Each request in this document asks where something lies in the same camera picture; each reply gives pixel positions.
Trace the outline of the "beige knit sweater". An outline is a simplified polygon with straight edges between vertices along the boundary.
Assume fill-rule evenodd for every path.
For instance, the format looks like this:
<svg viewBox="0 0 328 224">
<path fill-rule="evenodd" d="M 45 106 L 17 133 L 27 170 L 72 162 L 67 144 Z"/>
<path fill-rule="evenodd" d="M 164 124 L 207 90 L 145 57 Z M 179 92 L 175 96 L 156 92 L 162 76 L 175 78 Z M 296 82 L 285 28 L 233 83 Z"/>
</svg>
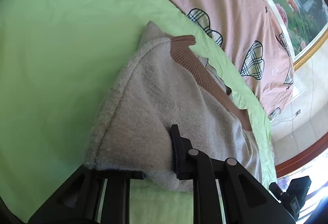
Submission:
<svg viewBox="0 0 328 224">
<path fill-rule="evenodd" d="M 85 164 L 97 170 L 141 171 L 173 191 L 192 191 L 173 171 L 169 131 L 177 125 L 193 147 L 217 160 L 235 158 L 262 179 L 259 148 L 248 112 L 201 56 L 192 35 L 173 37 L 149 22 L 137 53 L 104 99 Z"/>
</svg>

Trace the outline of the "green bed sheet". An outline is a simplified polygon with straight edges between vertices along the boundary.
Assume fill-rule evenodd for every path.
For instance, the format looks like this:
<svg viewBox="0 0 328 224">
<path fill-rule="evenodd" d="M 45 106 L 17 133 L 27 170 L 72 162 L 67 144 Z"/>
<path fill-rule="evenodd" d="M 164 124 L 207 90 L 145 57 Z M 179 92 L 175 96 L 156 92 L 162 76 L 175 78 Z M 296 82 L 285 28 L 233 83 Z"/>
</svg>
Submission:
<svg viewBox="0 0 328 224">
<path fill-rule="evenodd" d="M 226 54 L 169 0 L 1 0 L 1 198 L 27 222 L 82 164 L 105 93 L 144 27 L 191 34 L 246 109 L 262 164 L 276 181 L 271 126 Z"/>
</svg>

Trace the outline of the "pink heart-pattern quilt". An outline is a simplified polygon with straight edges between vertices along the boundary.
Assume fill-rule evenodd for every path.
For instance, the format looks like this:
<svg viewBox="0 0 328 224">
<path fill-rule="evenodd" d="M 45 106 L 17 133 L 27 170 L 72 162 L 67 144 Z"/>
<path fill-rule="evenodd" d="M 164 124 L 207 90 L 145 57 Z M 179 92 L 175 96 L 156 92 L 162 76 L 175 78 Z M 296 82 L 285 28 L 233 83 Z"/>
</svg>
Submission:
<svg viewBox="0 0 328 224">
<path fill-rule="evenodd" d="M 269 119 L 291 101 L 294 68 L 266 0 L 170 0 L 221 48 Z"/>
</svg>

